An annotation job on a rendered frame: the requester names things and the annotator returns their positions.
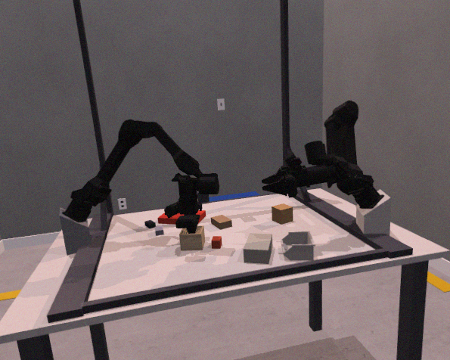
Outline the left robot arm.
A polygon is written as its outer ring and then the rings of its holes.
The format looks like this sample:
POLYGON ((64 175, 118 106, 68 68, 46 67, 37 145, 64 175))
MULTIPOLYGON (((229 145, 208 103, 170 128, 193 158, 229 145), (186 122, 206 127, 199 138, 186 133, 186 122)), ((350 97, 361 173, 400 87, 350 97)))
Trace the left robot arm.
MULTIPOLYGON (((316 165, 309 167, 314 185, 327 182, 330 188, 335 182, 343 193, 353 195, 360 209, 373 209, 384 195, 373 187, 372 176, 363 175, 357 165, 354 130, 357 119, 357 103, 347 101, 336 107, 324 122, 327 153, 322 141, 313 141, 305 144, 306 156, 308 164, 316 165)), ((302 161, 293 152, 284 159, 293 176, 305 172, 306 166, 300 165, 302 161)))

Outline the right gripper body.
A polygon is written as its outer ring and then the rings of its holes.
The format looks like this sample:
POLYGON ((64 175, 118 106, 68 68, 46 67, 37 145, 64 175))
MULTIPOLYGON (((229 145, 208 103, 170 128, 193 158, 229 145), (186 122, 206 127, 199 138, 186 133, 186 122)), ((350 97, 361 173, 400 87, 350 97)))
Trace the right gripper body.
POLYGON ((197 201, 198 194, 191 196, 179 195, 178 202, 182 202, 184 215, 176 220, 176 228, 195 228, 197 226, 198 210, 202 211, 202 203, 197 201))

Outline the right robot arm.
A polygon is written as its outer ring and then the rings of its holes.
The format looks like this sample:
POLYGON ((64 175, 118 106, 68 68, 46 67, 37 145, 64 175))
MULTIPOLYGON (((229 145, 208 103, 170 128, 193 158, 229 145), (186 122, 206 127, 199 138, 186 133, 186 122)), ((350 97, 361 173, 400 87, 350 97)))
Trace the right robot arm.
MULTIPOLYGON (((85 222, 91 213, 92 206, 97 206, 107 199, 112 191, 109 189, 110 180, 118 170, 129 150, 143 138, 155 138, 172 155, 177 167, 187 175, 175 174, 172 182, 178 182, 179 195, 191 196, 197 191, 200 194, 218 194, 219 180, 216 173, 203 174, 199 163, 184 152, 156 122, 125 120, 119 130, 118 142, 109 157, 101 167, 99 173, 89 180, 82 189, 72 191, 72 201, 67 207, 65 216, 76 222, 85 222), (153 134, 151 133, 153 132, 153 134), (200 172, 199 172, 199 171, 200 172), (190 177, 194 175, 196 178, 190 177)), ((182 202, 170 204, 165 209, 168 218, 180 213, 184 215, 182 202), (172 205, 172 206, 171 206, 172 205)))

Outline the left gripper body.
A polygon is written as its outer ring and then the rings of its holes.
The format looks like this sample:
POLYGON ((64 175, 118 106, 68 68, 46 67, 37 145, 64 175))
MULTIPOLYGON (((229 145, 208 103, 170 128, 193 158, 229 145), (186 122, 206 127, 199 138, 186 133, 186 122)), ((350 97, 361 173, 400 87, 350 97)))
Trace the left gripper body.
POLYGON ((310 185, 313 185, 312 173, 309 167, 306 168, 305 172, 302 172, 299 175, 295 176, 293 176, 293 174, 291 175, 292 169, 290 169, 289 166, 284 165, 281 166, 281 168, 281 174, 284 176, 284 180, 286 179, 284 182, 287 194, 289 194, 289 198, 295 197, 298 194, 298 187, 306 186, 307 188, 309 188, 310 185), (294 180, 294 178, 296 180, 294 180))

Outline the red flat rectangular board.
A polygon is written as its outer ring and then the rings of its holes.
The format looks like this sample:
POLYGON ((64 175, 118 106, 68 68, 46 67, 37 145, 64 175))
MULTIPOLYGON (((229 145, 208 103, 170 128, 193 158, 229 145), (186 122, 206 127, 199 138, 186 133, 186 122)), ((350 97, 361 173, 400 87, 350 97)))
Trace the red flat rectangular board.
MULTIPOLYGON (((198 210, 196 215, 200 215, 200 218, 199 218, 199 222, 200 222, 206 216, 206 210, 202 210, 202 211, 198 210)), ((173 225, 175 225, 175 222, 179 216, 183 216, 183 215, 180 215, 180 213, 178 213, 178 214, 172 216, 171 218, 168 218, 164 213, 158 217, 158 224, 173 224, 173 225)))

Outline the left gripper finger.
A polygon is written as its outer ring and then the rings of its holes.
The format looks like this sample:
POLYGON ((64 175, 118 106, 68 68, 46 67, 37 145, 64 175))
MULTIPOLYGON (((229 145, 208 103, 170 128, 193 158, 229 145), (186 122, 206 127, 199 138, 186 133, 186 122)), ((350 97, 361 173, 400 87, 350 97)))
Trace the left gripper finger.
POLYGON ((286 191, 286 187, 285 187, 285 182, 284 182, 284 176, 282 176, 280 178, 279 181, 277 182, 273 182, 271 184, 262 186, 262 189, 264 191, 270 191, 276 194, 282 194, 287 196, 287 191, 286 191))
POLYGON ((262 183, 263 184, 271 184, 273 182, 279 181, 281 177, 282 177, 282 174, 281 174, 281 167, 280 167, 279 170, 277 171, 277 173, 275 173, 274 175, 269 176, 268 178, 264 178, 262 180, 262 183))

